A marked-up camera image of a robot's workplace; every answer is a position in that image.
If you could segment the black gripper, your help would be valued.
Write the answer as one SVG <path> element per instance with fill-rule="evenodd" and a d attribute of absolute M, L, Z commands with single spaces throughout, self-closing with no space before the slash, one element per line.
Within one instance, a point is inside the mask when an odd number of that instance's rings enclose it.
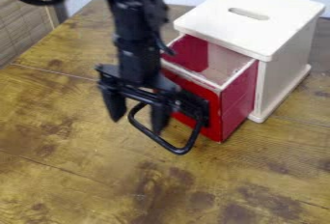
<path fill-rule="evenodd" d="M 158 35 L 141 40 L 126 40 L 114 36 L 118 63 L 98 65 L 98 89 L 109 117 L 117 122 L 126 113 L 126 99 L 149 100 L 152 93 L 173 96 L 180 88 L 161 73 L 161 53 L 173 55 Z M 150 105 L 150 127 L 156 135 L 168 124 L 170 107 L 162 103 Z"/>

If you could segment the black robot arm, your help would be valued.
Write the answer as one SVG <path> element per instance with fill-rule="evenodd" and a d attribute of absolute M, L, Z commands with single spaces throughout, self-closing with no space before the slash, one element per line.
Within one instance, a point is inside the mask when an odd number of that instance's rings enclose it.
<path fill-rule="evenodd" d="M 52 6 L 65 0 L 18 0 L 33 6 Z M 174 52 L 162 42 L 160 30 L 166 19 L 164 0 L 106 0 L 113 18 L 114 65 L 97 65 L 98 89 L 109 117 L 125 115 L 126 100 L 152 106 L 150 127 L 158 134 L 166 126 L 170 106 L 178 87 L 161 74 L 161 55 Z"/>

